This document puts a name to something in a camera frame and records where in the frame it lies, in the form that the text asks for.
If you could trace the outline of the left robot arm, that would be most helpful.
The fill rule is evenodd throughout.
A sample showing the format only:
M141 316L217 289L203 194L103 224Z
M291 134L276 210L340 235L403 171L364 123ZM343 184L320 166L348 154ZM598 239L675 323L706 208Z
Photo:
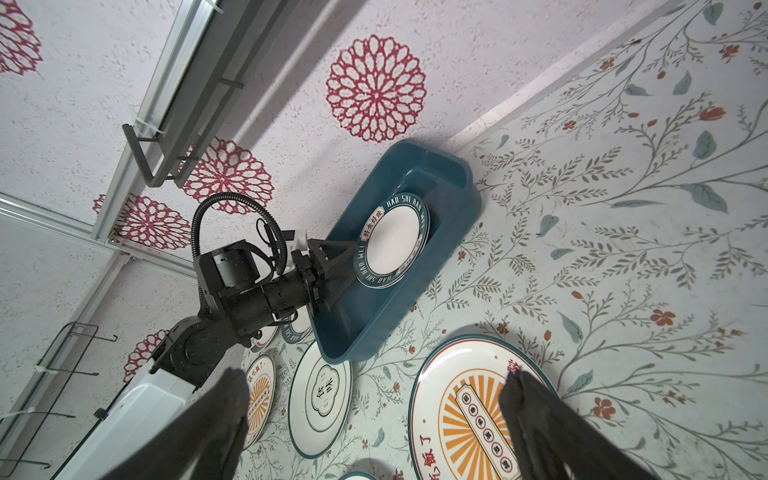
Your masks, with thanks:
M223 201L241 203L262 219L267 248L238 241L203 252L205 213ZM352 241L312 239L290 250L272 215L253 198L217 193L191 222L191 250L200 307L179 321L57 472L60 479L230 479L248 432L245 372L208 379L235 345L258 331L291 322L300 309L317 315L351 283Z

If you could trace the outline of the green Hao Wei plate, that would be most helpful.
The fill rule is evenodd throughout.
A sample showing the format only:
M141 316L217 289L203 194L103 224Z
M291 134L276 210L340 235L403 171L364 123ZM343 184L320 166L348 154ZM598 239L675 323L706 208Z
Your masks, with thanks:
M353 267L367 288L385 289L398 283L427 243L430 213L424 200L398 192L378 205L357 238Z
M297 310L293 321L284 323L280 326L280 332L283 340L287 344L297 344L303 341L312 333L310 316L306 307Z

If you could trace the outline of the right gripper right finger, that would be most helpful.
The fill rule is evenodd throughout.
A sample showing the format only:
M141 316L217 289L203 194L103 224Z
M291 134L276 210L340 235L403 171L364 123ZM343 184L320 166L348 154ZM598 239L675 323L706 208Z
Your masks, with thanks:
M508 374L499 405L524 480L652 477L527 371Z

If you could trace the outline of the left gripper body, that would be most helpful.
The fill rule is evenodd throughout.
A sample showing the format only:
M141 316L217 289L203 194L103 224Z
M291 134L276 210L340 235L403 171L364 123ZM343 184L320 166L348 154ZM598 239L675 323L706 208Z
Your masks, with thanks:
M322 268L313 253L292 252L294 269L239 295L239 335L252 336L273 323L291 321L301 307L314 313L321 302Z

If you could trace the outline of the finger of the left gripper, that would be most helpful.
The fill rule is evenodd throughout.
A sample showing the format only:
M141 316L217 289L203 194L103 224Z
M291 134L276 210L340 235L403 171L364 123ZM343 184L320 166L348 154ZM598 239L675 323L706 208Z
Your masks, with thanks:
M308 252L313 267L322 276L348 276L354 274L353 257L356 241L309 239Z
M334 305L356 281L357 275L354 272L343 272L341 275L332 278L320 277L314 287L317 298L312 304L312 314L317 315L320 311L332 310Z

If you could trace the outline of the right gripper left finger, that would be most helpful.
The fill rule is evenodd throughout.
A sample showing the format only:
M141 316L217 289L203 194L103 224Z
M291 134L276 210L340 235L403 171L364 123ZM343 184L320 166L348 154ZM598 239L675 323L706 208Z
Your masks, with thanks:
M218 382L106 479L232 479L248 432L249 390L241 369Z

